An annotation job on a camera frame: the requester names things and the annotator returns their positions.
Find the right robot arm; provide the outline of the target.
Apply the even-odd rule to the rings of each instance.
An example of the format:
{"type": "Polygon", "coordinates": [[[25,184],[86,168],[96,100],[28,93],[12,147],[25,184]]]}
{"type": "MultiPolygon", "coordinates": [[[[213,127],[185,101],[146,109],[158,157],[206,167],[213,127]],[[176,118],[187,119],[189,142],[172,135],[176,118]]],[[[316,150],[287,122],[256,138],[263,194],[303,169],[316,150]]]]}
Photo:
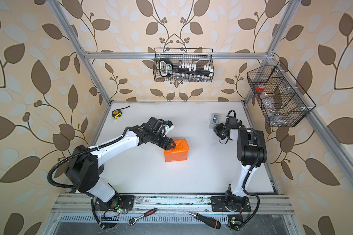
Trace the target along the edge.
{"type": "Polygon", "coordinates": [[[248,192],[248,184],[256,170],[267,160],[264,134],[244,126],[235,116],[228,116],[226,122],[215,125],[213,131],[220,142],[236,142],[240,162],[239,172],[225,192],[225,205],[245,205],[248,196],[254,195],[248,192]]]}

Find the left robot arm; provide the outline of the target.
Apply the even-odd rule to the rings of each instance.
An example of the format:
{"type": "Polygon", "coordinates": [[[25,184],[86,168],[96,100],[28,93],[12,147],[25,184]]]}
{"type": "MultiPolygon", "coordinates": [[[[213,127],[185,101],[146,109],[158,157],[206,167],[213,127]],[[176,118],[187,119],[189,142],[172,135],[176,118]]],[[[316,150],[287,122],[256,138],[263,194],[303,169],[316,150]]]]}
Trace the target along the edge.
{"type": "Polygon", "coordinates": [[[116,190],[99,177],[99,168],[108,160],[122,152],[135,148],[141,144],[152,143],[163,150],[171,150],[176,146],[167,133],[174,128],[171,121],[155,119],[153,122],[143,123],[134,127],[126,127],[122,135],[98,146],[91,146],[71,155],[54,165],[48,172],[48,182],[58,188],[75,189],[90,197],[96,197],[108,203],[119,194],[116,190]],[[71,164],[66,168],[66,176],[71,185],[61,184],[53,179],[53,173],[64,163],[71,164]]]}

